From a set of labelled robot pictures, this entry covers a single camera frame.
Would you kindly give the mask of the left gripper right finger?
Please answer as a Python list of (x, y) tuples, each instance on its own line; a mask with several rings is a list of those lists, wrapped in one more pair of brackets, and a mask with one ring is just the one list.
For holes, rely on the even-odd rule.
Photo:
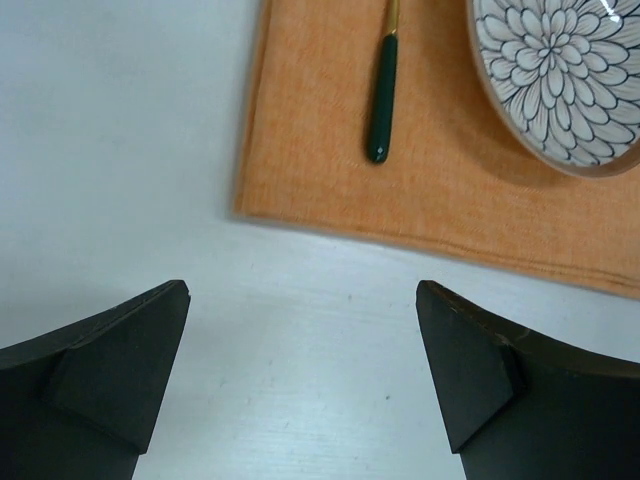
[(451, 451), (469, 479), (635, 479), (639, 367), (555, 340), (435, 281), (416, 309)]

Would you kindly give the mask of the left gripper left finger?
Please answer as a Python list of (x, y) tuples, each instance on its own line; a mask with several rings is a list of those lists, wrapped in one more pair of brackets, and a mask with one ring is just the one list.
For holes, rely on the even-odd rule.
[(4, 479), (130, 479), (190, 305), (182, 280), (1, 351)]

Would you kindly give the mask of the orange cloth placemat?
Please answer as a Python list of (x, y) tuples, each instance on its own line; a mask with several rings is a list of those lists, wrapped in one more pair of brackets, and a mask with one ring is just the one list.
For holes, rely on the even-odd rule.
[(380, 1), (266, 1), (233, 208), (635, 298), (639, 173), (566, 176), (502, 124), (462, 1), (405, 1), (388, 160), (365, 157)]

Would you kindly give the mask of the gold fork green handle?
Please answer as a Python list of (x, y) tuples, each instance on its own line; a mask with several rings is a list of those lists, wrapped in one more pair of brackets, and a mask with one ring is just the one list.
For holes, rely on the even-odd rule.
[(387, 160), (391, 146), (399, 44), (399, 9), (398, 0), (387, 2), (386, 25), (380, 41), (365, 143), (367, 159), (374, 164), (382, 164)]

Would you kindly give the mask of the floral patterned ceramic plate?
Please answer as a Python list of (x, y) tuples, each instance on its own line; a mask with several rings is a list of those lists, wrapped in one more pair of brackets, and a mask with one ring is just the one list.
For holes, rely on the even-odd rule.
[(535, 157), (584, 178), (638, 166), (638, 2), (470, 1), (467, 24), (492, 106)]

